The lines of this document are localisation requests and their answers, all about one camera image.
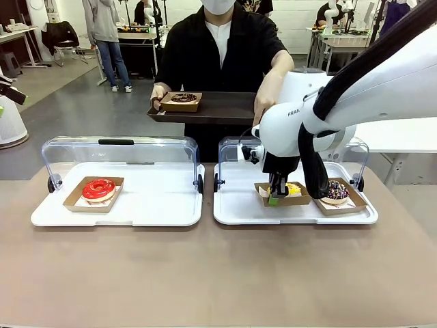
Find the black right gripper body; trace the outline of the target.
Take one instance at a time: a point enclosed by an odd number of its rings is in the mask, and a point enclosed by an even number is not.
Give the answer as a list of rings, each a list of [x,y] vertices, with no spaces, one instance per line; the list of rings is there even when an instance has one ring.
[[[299,156],[277,157],[267,152],[264,157],[262,172],[266,174],[288,176],[290,173],[296,171],[299,161]]]

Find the person's left hand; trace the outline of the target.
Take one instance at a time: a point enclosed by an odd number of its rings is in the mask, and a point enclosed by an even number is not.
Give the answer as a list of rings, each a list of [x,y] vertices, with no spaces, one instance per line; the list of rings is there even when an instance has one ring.
[[[258,125],[264,113],[277,103],[282,85],[281,76],[264,77],[255,97],[253,126]]]

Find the person's right hand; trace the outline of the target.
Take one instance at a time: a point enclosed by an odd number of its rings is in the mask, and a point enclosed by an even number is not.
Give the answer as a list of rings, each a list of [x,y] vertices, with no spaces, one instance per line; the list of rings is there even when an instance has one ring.
[[[161,103],[160,101],[165,97],[165,95],[170,91],[170,87],[165,83],[155,83],[150,96],[151,106],[155,110],[159,110]]]

